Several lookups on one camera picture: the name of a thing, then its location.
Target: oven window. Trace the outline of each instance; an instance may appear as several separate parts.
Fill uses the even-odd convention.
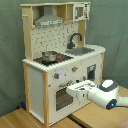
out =
[[[56,92],[56,111],[73,103],[73,97],[66,92],[66,88]]]

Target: backsplash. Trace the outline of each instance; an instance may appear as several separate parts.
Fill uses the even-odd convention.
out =
[[[70,37],[78,33],[79,23],[58,24],[31,30],[33,58],[41,57],[43,51],[65,51],[70,43]],[[78,46],[78,36],[73,38],[75,47]]]

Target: sink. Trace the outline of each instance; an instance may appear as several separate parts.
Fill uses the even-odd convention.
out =
[[[75,56],[81,56],[81,55],[84,55],[84,54],[87,54],[90,52],[94,52],[94,51],[95,50],[91,49],[91,48],[78,47],[78,48],[68,49],[65,51],[65,53],[72,54]]]

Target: pot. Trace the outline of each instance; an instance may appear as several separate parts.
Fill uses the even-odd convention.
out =
[[[46,62],[56,61],[57,52],[55,51],[42,52],[42,58],[43,58],[43,61],[46,61]]]

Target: table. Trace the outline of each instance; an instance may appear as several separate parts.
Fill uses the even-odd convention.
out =
[[[119,88],[120,96],[128,97],[128,89]],[[72,113],[71,117],[87,128],[116,128],[128,118],[128,108],[120,107],[106,110],[91,102]]]
[[[37,119],[23,109],[18,109],[0,118],[0,128],[44,128]],[[69,118],[64,118],[50,128],[81,128]]]

